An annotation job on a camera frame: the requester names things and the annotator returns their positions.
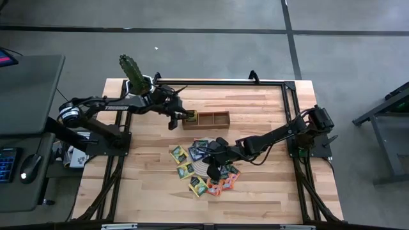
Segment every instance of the wooden tray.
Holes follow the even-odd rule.
[[[223,112],[198,112],[196,121],[182,121],[184,130],[206,130],[213,128],[229,128],[230,113]]]

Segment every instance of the wooden table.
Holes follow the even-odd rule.
[[[104,95],[118,97],[122,81],[107,79]],[[316,99],[312,82],[295,82],[300,109],[313,107]],[[280,87],[189,86],[180,97],[186,109],[229,111],[230,129],[184,131],[179,122],[178,128],[169,131],[166,116],[154,112],[132,116],[131,150],[125,159],[115,222],[302,223],[293,162],[285,141],[273,146],[261,166],[235,162],[242,175],[235,183],[235,189],[223,192],[220,197],[204,194],[197,198],[187,186],[190,180],[179,179],[176,162],[169,154],[176,145],[190,146],[193,138],[223,137],[234,144],[239,138],[265,134],[282,126],[286,119]],[[110,124],[114,123],[115,116],[115,112],[100,112],[98,119]],[[96,157],[86,165],[73,218],[81,215],[99,193],[106,161],[107,157]],[[317,193],[334,215],[342,219],[331,168],[319,158],[312,158],[311,166]],[[104,214],[108,212],[110,194],[107,200]],[[308,195],[307,205],[313,217]]]

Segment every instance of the concrete floor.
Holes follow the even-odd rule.
[[[13,0],[0,23],[142,28],[285,29],[280,0]],[[405,0],[287,0],[293,29],[407,31]],[[350,223],[409,229],[409,183],[373,187],[389,175],[369,124],[350,122],[407,82],[409,36],[295,36],[302,78],[312,80],[339,138],[332,144],[337,189]],[[124,77],[118,56],[146,75],[174,78],[294,79],[285,34],[51,33],[1,31],[0,46],[24,55],[64,54],[59,89],[69,98],[101,95]],[[64,100],[56,95],[51,116]],[[0,214],[2,226],[64,221],[78,181],[57,181],[59,205]]]

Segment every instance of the computer mouse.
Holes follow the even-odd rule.
[[[40,166],[41,156],[32,154],[24,159],[20,168],[21,183],[28,184],[37,177],[38,166]]]

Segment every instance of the monitor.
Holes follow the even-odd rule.
[[[18,63],[19,62],[11,54],[0,48],[0,67],[16,65]]]

